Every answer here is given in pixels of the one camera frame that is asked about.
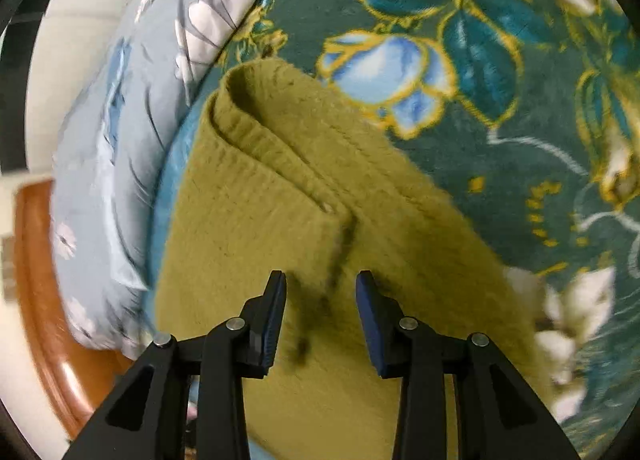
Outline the olive green knit sweater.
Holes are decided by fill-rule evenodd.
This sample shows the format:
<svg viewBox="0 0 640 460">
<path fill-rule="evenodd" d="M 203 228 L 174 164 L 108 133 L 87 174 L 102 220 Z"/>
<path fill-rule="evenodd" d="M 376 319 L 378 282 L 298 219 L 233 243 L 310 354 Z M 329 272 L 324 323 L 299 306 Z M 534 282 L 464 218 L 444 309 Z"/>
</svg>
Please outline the olive green knit sweater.
<svg viewBox="0 0 640 460">
<path fill-rule="evenodd" d="M 276 362 L 244 385 L 250 437 L 278 459 L 386 459 L 400 385 L 371 365 L 358 273 L 436 332 L 488 334 L 551 397 L 503 265 L 448 194 L 352 102 L 295 66 L 232 68 L 203 106 L 156 284 L 157 328 L 202 335 L 288 283 Z"/>
</svg>

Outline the grey floral pillow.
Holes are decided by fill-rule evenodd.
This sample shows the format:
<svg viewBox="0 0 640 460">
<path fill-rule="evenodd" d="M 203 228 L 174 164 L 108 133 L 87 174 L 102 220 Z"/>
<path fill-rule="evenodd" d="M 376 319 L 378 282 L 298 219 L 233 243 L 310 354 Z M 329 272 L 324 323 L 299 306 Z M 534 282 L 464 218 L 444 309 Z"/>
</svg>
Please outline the grey floral pillow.
<svg viewBox="0 0 640 460">
<path fill-rule="evenodd" d="M 53 160 L 53 263 L 76 341 L 136 358 L 145 253 L 166 153 L 256 0 L 130 0 Z"/>
</svg>

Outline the teal floral plush blanket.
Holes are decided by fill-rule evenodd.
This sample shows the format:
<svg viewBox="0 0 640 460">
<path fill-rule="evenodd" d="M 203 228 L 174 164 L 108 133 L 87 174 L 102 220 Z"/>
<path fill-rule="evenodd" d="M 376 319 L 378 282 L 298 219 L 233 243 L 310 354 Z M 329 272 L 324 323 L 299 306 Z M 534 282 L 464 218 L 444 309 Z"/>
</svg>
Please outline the teal floral plush blanket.
<svg viewBox="0 0 640 460">
<path fill-rule="evenodd" d="M 203 90 L 274 53 L 359 96 L 427 42 L 416 109 L 382 104 L 378 123 L 516 278 L 573 296 L 580 386 L 558 410 L 597 459 L 639 396 L 639 102 L 616 88 L 639 38 L 615 0 L 260 0 Z"/>
</svg>

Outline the orange wooden bed frame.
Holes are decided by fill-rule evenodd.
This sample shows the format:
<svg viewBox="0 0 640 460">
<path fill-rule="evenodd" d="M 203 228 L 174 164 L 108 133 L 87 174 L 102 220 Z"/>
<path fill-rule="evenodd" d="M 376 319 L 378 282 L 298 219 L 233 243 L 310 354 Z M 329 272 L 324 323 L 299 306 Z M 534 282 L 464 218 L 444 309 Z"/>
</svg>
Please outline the orange wooden bed frame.
<svg viewBox="0 0 640 460">
<path fill-rule="evenodd" d="M 39 381 L 65 431 L 76 437 L 132 361 L 117 350 L 81 346 L 67 328 L 49 239 L 51 189 L 46 180 L 17 190 L 14 277 Z"/>
</svg>

